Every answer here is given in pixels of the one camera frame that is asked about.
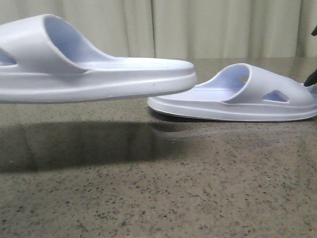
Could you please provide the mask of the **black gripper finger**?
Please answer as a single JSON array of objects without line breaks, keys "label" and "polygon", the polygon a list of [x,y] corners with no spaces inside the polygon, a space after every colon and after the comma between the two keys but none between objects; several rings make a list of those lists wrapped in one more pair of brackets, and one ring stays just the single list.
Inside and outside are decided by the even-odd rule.
[{"label": "black gripper finger", "polygon": [[314,28],[314,30],[311,32],[312,36],[317,36],[317,26]]},{"label": "black gripper finger", "polygon": [[312,86],[317,83],[317,69],[308,76],[306,81],[304,82],[305,87]]}]

